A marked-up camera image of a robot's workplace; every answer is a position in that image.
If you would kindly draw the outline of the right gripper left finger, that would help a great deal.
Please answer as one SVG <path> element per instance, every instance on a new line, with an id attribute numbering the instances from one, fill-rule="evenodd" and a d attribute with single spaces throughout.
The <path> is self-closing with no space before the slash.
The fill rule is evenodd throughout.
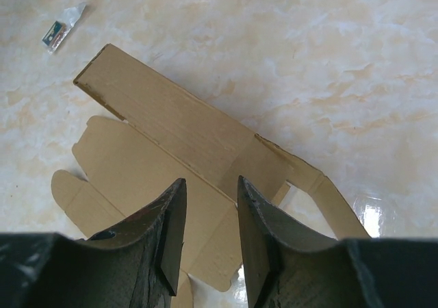
<path id="1" fill-rule="evenodd" d="M 1 234 L 2 307 L 169 307 L 177 294 L 187 187 L 87 240 Z"/>

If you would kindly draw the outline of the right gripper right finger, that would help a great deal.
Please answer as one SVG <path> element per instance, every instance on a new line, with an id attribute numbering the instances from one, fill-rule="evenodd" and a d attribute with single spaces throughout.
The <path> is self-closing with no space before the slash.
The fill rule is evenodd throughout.
<path id="1" fill-rule="evenodd" d="M 436 307 L 435 239 L 347 238 L 314 231 L 244 177 L 237 211 L 250 307 Z"/>

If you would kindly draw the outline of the brown cardboard box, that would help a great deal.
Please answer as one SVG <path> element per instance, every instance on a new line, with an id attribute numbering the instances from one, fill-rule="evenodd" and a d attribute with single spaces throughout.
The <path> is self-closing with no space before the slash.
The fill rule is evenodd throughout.
<path id="1" fill-rule="evenodd" d="M 287 185 L 309 194 L 337 238 L 367 231 L 333 182 L 224 112 L 107 44 L 74 84 L 112 113 L 93 116 L 72 148 L 86 174 L 53 174 L 55 202 L 92 236 L 187 183 L 187 217 L 173 307 L 193 305 L 190 277 L 224 292 L 242 262 L 237 180 L 246 177 L 279 204 Z"/>

